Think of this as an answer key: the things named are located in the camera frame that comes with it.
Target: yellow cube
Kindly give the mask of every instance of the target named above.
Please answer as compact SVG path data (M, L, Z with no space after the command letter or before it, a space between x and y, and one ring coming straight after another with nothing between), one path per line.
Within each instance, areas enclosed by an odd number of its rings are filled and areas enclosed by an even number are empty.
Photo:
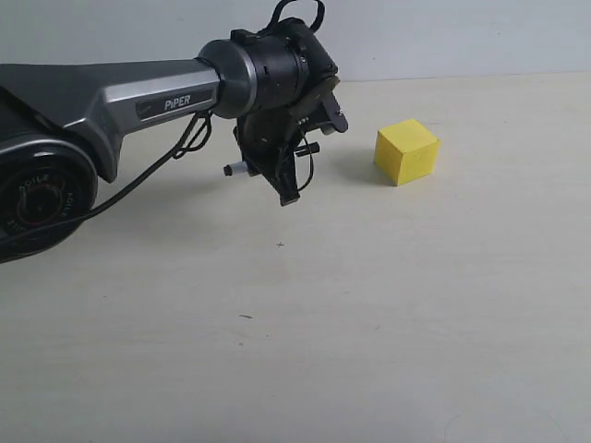
M399 186L431 174L440 145L417 120L406 120L380 130L375 161Z

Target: black end effector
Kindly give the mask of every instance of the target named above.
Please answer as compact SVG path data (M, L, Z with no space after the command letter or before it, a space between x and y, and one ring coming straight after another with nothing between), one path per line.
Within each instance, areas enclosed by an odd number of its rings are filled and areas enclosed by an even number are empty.
M282 206L298 201L302 190L297 184L296 156L320 151L318 143L308 144L306 134L320 129L329 135L348 129L333 94L340 81L338 67L314 35L324 18L324 4L317 0L318 15L308 27L299 18L279 21L283 8L293 1L282 1L264 30L256 34L232 32L232 40L254 61L258 100L268 103L282 102L285 96L292 98L272 109L257 109L255 103L253 112L237 119L234 131L250 175L263 175L279 193ZM269 57L275 51L289 56Z

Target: robotic arm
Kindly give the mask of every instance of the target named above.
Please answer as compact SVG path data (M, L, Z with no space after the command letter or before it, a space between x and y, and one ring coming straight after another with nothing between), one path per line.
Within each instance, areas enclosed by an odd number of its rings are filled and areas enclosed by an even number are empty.
M202 148L213 114L236 119L242 161L226 166L226 175L262 175L282 206L296 202L306 185L298 187L295 156L312 161L320 150L306 133L345 132L348 124L333 94L338 68L315 36L324 4L315 0L309 27L299 18L280 20L294 1L281 1L264 30L233 30L191 60L0 66L0 262L57 245L165 162ZM112 183L117 176L126 134L191 114L169 152L92 208L98 177Z

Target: white table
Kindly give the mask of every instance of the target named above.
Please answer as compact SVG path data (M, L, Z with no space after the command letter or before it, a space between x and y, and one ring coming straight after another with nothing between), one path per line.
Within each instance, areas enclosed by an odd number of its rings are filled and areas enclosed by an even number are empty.
M591 441L590 84L342 85L351 130L318 137L284 209L223 177L216 121L206 150L0 267L0 440ZM406 118L443 144L396 188L373 147ZM129 137L103 196L183 124Z

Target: silver arm segment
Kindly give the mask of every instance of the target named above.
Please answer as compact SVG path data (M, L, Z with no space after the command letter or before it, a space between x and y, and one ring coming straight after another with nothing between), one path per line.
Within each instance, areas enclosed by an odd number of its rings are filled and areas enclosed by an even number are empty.
M85 66L0 66L0 85L52 124L87 139L116 178L126 134L207 111L220 78L200 60Z

